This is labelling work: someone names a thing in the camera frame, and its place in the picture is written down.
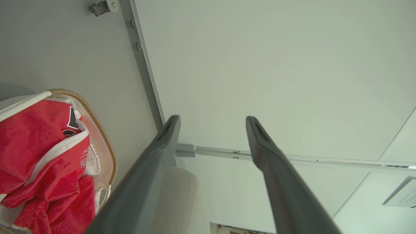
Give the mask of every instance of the laundry basket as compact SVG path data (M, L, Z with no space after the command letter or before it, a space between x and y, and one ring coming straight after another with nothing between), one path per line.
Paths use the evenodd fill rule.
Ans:
M0 102L0 121L7 119L47 97L70 99L75 109L82 115L82 122L88 128L90 141L94 146L100 163L100 172L98 175L94 176L94 190L106 190L105 197L100 204L101 208L111 193L111 185L117 172L117 158L104 127L88 102L81 95L70 90L52 89L35 95L10 98ZM5 233L21 232L0 225L0 234Z

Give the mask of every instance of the brown woven trim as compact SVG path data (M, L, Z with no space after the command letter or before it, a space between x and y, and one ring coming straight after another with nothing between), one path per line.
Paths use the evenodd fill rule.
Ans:
M111 155L111 159L113 160L113 172L111 173L111 177L110 177L110 181L109 181L109 185L113 184L114 178L116 176L117 173L117 157L116 157L116 153L114 151L113 145L111 144L111 141L103 127L103 125L101 124L100 120L98 119L97 115L95 114L95 112L92 110L91 106L88 104L88 102L85 100L85 98L83 98L81 95L77 94L74 91L71 90L63 90L63 89L52 89L52 90L48 90L49 92L51 92L53 95L55 94L62 94L62 95L68 95L71 96L73 98L75 98L78 102L81 103L81 105L84 107L84 109L87 111L87 113L89 114L89 116L91 117L92 121L95 123L95 125L97 126L98 130L101 133L101 136L103 137L105 144L107 145L108 151L110 152Z

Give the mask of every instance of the white panel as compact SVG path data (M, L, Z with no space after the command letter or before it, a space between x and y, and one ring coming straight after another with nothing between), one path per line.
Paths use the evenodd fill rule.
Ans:
M416 106L416 2L135 0L180 143L378 160Z
M387 207L384 200L407 178L371 173L334 221L344 234L414 234L416 210Z
M253 162L198 155L177 157L176 164L198 177L209 222L276 232L263 174ZM330 216L367 175L337 166L293 164Z
M416 112L412 113L380 160L416 162Z

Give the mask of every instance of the beige cushion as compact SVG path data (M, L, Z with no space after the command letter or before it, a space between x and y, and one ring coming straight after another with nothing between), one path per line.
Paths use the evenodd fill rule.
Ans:
M163 179L152 234L209 234L198 178L169 167Z

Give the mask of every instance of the gray floor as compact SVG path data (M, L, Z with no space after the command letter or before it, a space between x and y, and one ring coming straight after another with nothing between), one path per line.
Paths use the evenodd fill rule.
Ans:
M99 17L93 0L6 0L0 8L0 100L51 88L84 96L100 118L119 162L114 185L161 127L139 40L122 12Z

